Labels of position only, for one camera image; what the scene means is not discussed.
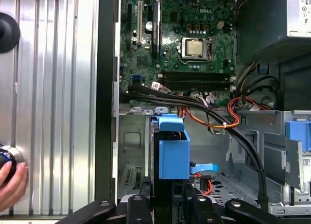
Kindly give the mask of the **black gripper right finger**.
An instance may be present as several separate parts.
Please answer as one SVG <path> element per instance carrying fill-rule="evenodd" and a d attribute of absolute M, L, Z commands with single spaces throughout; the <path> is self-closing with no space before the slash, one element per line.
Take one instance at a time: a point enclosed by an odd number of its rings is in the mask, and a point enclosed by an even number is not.
<path fill-rule="evenodd" d="M 246 201 L 231 199 L 225 206 L 198 194 L 189 180 L 183 185 L 183 222 L 186 224 L 275 224 L 276 216 Z"/>

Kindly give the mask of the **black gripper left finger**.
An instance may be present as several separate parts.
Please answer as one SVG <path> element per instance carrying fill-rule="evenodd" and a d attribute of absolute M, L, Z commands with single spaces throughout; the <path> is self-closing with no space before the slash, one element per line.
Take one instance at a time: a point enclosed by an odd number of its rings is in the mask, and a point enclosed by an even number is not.
<path fill-rule="evenodd" d="M 112 201 L 95 200 L 58 221 L 59 224 L 151 224 L 151 181 L 141 179 L 138 194 L 124 196 L 116 205 Z"/>

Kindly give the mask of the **person's hand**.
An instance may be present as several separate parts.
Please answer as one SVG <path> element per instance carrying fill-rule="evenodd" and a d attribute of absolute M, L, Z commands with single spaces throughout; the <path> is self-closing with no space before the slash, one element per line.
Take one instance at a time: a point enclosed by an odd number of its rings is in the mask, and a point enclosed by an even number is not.
<path fill-rule="evenodd" d="M 17 166 L 17 170 L 11 180 L 4 184 L 12 162 L 6 162 L 0 170 L 0 211 L 12 207 L 16 204 L 25 194 L 27 180 L 28 180 L 28 165 L 23 162 Z"/>

